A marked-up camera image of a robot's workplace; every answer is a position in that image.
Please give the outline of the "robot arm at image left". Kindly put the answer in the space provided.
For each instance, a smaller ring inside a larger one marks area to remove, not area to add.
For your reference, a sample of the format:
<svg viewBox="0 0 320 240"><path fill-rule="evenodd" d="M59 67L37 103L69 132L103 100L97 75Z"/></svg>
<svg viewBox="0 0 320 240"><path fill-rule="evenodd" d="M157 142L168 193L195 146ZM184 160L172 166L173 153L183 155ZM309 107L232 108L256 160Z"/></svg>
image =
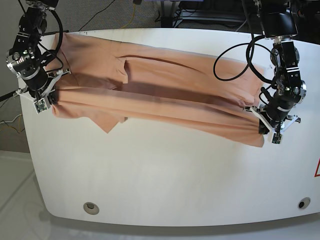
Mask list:
<svg viewBox="0 0 320 240"><path fill-rule="evenodd" d="M19 88L1 96L0 100L20 96L30 100L36 111L41 113L58 101L55 84L60 78L70 73L63 65L46 70L54 60L62 63L58 52L63 42L63 25L55 9L56 0L28 0L28 8L23 11L19 21L19 32L13 47L7 52L7 68L18 79L25 82L25 88ZM59 27L58 43L54 49L47 49L41 44L41 38L47 29L46 12L52 13Z"/></svg>

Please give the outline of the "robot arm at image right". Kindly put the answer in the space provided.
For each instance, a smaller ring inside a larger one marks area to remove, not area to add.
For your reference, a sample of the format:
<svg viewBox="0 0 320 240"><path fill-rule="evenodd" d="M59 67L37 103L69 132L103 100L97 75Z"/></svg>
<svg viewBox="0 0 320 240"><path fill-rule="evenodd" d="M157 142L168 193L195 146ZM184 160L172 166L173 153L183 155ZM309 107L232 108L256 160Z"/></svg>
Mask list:
<svg viewBox="0 0 320 240"><path fill-rule="evenodd" d="M259 95L266 98L261 106L246 107L245 110L259 119L261 135L269 134L273 144L280 144L289 126L301 121L297 115L290 115L289 112L304 100L307 93L306 83L301 79L298 67L300 55L292 40L298 30L289 0L256 0L254 4L262 34L252 36L246 44L245 69L250 69L268 88L260 89ZM256 42L262 39L273 40L273 48L269 52L275 67L272 79L265 78L252 63ZM273 95L269 93L269 88L275 90Z"/></svg>

